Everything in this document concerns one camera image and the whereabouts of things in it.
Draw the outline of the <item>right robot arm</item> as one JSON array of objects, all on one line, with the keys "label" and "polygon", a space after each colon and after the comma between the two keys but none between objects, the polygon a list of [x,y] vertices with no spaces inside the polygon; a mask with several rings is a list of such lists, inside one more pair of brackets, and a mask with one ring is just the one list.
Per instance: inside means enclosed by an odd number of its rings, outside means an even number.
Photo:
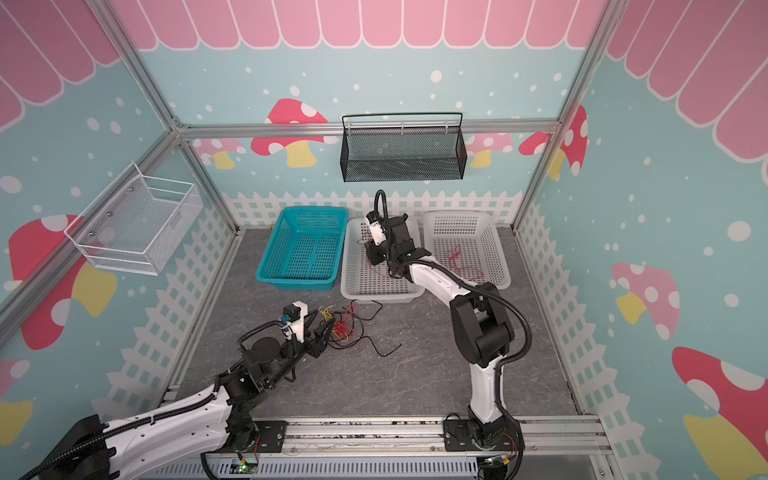
[{"label": "right robot arm", "polygon": [[521,455],[525,449],[521,426],[503,400],[503,369],[529,352],[529,322],[494,284],[466,280],[417,247],[407,216],[389,214],[382,189],[375,193],[366,222],[371,234],[365,244],[370,263],[384,263],[390,277],[424,288],[450,310],[455,344],[470,366],[467,426],[472,440],[481,449],[507,440]]}]

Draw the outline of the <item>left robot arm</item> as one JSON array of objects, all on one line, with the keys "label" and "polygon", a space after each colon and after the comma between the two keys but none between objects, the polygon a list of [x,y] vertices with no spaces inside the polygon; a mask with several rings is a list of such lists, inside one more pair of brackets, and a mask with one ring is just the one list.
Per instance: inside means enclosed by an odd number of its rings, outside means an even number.
[{"label": "left robot arm", "polygon": [[210,386],[179,401],[123,419],[78,420],[27,479],[136,479],[191,455],[257,448],[251,412],[278,384],[295,379],[305,355],[319,357],[333,325],[269,321],[238,338],[240,358]]}]

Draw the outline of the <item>middle white plastic basket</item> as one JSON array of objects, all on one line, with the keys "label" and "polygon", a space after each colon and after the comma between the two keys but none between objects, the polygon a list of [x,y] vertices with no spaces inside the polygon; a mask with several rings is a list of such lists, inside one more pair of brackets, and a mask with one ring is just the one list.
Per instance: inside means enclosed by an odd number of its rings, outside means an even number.
[{"label": "middle white plastic basket", "polygon": [[406,279],[388,275],[387,265],[371,265],[365,243],[371,239],[366,219],[355,218],[347,223],[342,254],[341,294],[359,303],[409,303],[420,297],[425,289]]}]

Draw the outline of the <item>white plastic basket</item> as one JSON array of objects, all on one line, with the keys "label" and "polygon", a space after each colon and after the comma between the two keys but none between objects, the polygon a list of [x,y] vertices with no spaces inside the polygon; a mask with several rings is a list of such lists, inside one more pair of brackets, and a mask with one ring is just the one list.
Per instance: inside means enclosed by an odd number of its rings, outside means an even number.
[{"label": "white plastic basket", "polygon": [[359,303],[409,303],[420,297],[425,289],[406,279],[388,275],[387,265],[371,265],[365,243],[371,239],[366,219],[355,218],[347,223],[342,254],[341,294]]},{"label": "white plastic basket", "polygon": [[493,218],[476,211],[436,211],[422,217],[424,246],[466,280],[503,290],[511,276]]}]

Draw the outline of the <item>teal plastic basket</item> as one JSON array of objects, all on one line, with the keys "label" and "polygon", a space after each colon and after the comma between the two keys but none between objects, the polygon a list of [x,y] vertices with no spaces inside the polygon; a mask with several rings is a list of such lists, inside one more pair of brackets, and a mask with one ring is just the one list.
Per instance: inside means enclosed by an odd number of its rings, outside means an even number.
[{"label": "teal plastic basket", "polygon": [[256,279],[281,290],[330,290],[340,268],[347,222],[348,212],[340,207],[284,209]]}]

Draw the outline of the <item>right white plastic basket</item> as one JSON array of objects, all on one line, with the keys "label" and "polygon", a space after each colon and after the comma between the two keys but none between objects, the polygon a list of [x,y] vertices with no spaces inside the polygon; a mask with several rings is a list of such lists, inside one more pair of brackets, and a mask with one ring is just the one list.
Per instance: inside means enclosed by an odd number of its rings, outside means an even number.
[{"label": "right white plastic basket", "polygon": [[503,290],[511,276],[493,218],[476,211],[436,211],[422,217],[424,246],[466,280]]}]

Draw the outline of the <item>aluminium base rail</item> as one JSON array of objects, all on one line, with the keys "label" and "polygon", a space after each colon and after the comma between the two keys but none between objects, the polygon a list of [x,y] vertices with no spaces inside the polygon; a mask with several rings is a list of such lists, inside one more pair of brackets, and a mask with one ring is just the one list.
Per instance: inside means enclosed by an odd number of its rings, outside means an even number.
[{"label": "aluminium base rail", "polygon": [[253,450],[221,448],[171,464],[194,459],[211,479],[220,475],[248,479],[446,478],[459,474],[469,478],[525,479],[547,468],[563,473],[568,466],[588,468],[597,479],[621,478],[604,427],[596,416],[524,416],[517,420],[525,444],[521,455],[507,440],[491,449],[479,448],[471,438],[467,418],[457,414],[294,417],[254,420],[262,438]]}]

